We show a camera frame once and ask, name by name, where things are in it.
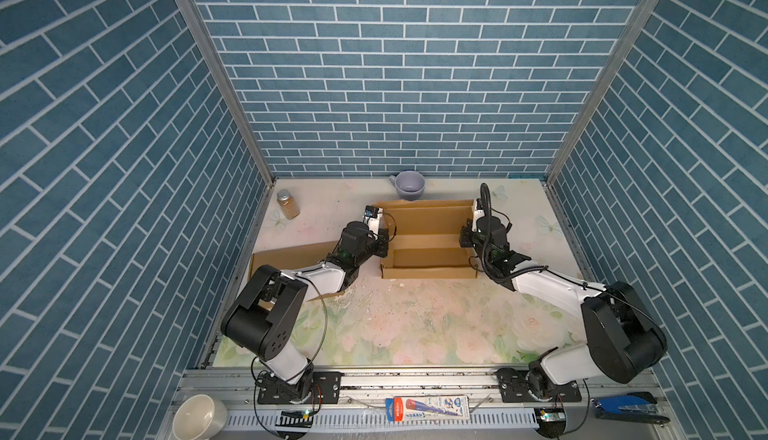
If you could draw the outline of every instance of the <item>cable tray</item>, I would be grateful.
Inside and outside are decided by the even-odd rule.
[[[279,410],[259,410],[259,418],[264,426],[275,429]],[[363,432],[395,432],[401,430],[474,430],[474,429],[509,429],[509,428],[538,428],[534,410],[525,407],[511,408],[481,408],[479,412],[470,414],[469,420],[431,420],[389,422],[383,408],[334,408],[320,412],[313,417],[310,429],[291,427],[286,424],[297,420],[282,417],[284,426],[278,427],[282,432],[312,432],[312,433],[363,433]],[[229,412],[224,426],[225,431],[257,431],[261,430],[253,411],[235,410]]]

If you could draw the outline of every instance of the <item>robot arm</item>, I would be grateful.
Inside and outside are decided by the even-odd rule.
[[[546,266],[518,264],[531,258],[509,249],[507,232],[493,216],[488,186],[481,185],[472,224],[461,244],[475,249],[491,280],[513,292],[535,296],[584,322],[586,343],[546,352],[528,365],[528,386],[538,398],[552,398],[573,380],[606,375],[628,383],[655,365],[667,351],[667,338],[642,300],[625,282],[609,286],[552,272]]]
[[[571,313],[584,322],[587,334],[586,343],[553,349],[529,364],[534,396],[551,398],[573,380],[599,375],[627,383],[661,359],[667,339],[631,286],[585,282],[546,266],[515,269],[531,258],[509,249],[511,225],[504,227],[492,212],[483,184],[473,218],[462,229],[461,246],[475,249],[496,283]],[[226,313],[221,332],[257,354],[289,397],[305,398],[312,381],[311,360],[290,342],[301,304],[344,290],[371,256],[387,256],[390,237],[382,220],[380,209],[368,206],[365,221],[350,222],[333,252],[317,265],[284,271],[260,267]]]
[[[387,256],[389,231],[382,212],[366,207],[364,222],[344,227],[333,252],[301,270],[264,265],[252,275],[221,323],[221,332],[245,347],[280,379],[291,398],[307,396],[313,365],[290,341],[304,302],[344,290],[371,256]]]

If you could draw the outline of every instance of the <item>cardboard flap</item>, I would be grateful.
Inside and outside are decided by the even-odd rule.
[[[389,251],[400,249],[456,248],[458,234],[400,235],[389,242]]]
[[[408,279],[474,279],[477,271],[470,266],[436,266],[430,268],[385,268],[382,265],[382,278]]]
[[[250,275],[262,265],[272,265],[278,270],[296,270],[312,266],[324,260],[333,252],[335,246],[336,242],[325,242],[256,252],[251,258]]]
[[[474,200],[388,200],[376,202],[372,206],[378,206],[384,210],[390,208],[433,208],[435,206],[472,206]]]
[[[392,266],[395,268],[469,266],[469,257],[463,248],[395,250],[392,252]]]
[[[472,218],[473,200],[395,200],[375,204],[384,209],[389,229],[397,224],[397,235],[456,234]]]

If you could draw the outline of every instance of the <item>glass jar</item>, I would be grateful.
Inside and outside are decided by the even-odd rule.
[[[277,192],[277,203],[280,205],[280,209],[283,211],[283,215],[288,220],[296,218],[300,213],[299,205],[296,203],[296,199],[286,189],[282,189]]]

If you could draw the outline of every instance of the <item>metal bracket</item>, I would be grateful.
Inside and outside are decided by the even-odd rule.
[[[240,136],[243,138],[246,148],[250,152],[251,157],[254,158],[254,163],[259,169],[261,176],[268,186],[272,186],[275,183],[275,176],[272,174],[272,169],[266,162],[264,154],[261,152],[258,143],[256,142],[256,136],[254,134],[254,128],[250,126],[248,116],[243,109],[243,105],[237,98],[237,93],[232,85],[229,74],[226,72],[224,63],[221,61],[219,52],[216,50],[214,40],[208,32],[208,28],[205,25],[203,16],[200,14],[200,10],[197,8],[195,0],[175,0],[176,5],[181,12],[181,16],[184,17],[184,21],[189,27],[192,39],[197,45],[200,54],[203,56],[211,77],[216,82],[216,86],[221,93],[221,97],[226,103],[226,107],[232,114],[232,119],[240,132]]]
[[[339,403],[339,390],[341,388],[341,372],[314,372],[312,374],[312,385],[316,391],[320,388],[322,403],[326,405],[335,405]],[[259,405],[290,405],[293,398],[285,395],[280,388],[280,384],[265,383],[259,390],[259,396],[256,403]],[[312,403],[312,396],[302,402],[303,405]]]
[[[565,162],[568,160],[568,156],[571,151],[576,147],[578,139],[581,134],[586,130],[589,122],[592,120],[592,115],[598,109],[600,102],[608,92],[610,84],[613,83],[616,74],[619,72],[621,65],[624,64],[624,60],[632,49],[634,42],[638,40],[640,32],[643,31],[645,23],[650,18],[650,14],[653,13],[656,4],[659,0],[639,0],[635,8],[632,9],[632,13],[627,19],[627,23],[624,26],[624,30],[616,41],[613,51],[610,52],[608,60],[605,62],[605,66],[600,70],[598,77],[595,79],[592,85],[592,90],[587,94],[584,99],[584,103],[581,105],[579,113],[576,115],[576,119],[571,126],[571,129],[563,138],[563,143],[554,156],[554,160],[547,168],[545,178],[548,184],[553,184],[555,179],[560,175]]]
[[[523,403],[540,402],[539,398],[534,397],[528,388],[528,380],[525,374],[514,368],[500,368],[496,371],[498,378],[498,389],[502,393],[502,402],[504,403]],[[562,402],[580,402],[581,392],[578,384],[572,382],[562,387],[560,399]]]
[[[206,368],[209,366],[209,364],[213,363],[210,361],[210,355],[214,350],[216,338],[218,338],[219,335],[219,326],[221,325],[221,320],[224,318],[225,312],[234,303],[235,298],[237,297],[237,293],[240,291],[240,283],[242,282],[243,277],[248,277],[249,273],[247,270],[248,265],[250,264],[250,256],[254,252],[254,244],[256,243],[256,238],[258,237],[259,231],[261,230],[261,225],[264,223],[264,216],[266,216],[266,211],[270,207],[270,199],[272,198],[273,189],[274,185],[266,185],[264,192],[261,194],[261,198],[258,200],[259,206],[256,209],[254,221],[250,224],[248,236],[245,238],[245,243],[243,244],[243,248],[240,250],[240,255],[237,257],[237,263],[235,264],[235,268],[232,271],[232,276],[226,285],[224,296],[221,300],[221,305],[216,312],[216,317],[214,318],[214,323],[210,326],[210,330],[208,331],[208,335],[205,341],[205,348],[202,352],[200,352],[200,358],[197,359],[196,365],[198,365],[200,368]]]
[[[562,200],[560,199],[558,192],[554,189],[554,185],[544,183],[544,193],[547,195],[555,219],[560,223],[565,241],[568,242],[568,246],[571,247],[571,253],[574,255],[576,265],[578,266],[582,277],[587,282],[599,282],[598,277],[594,274],[592,267],[587,261],[587,255],[584,253],[584,246],[581,245],[581,241],[579,241],[576,231],[572,227],[568,216],[565,215],[565,211],[562,207]]]

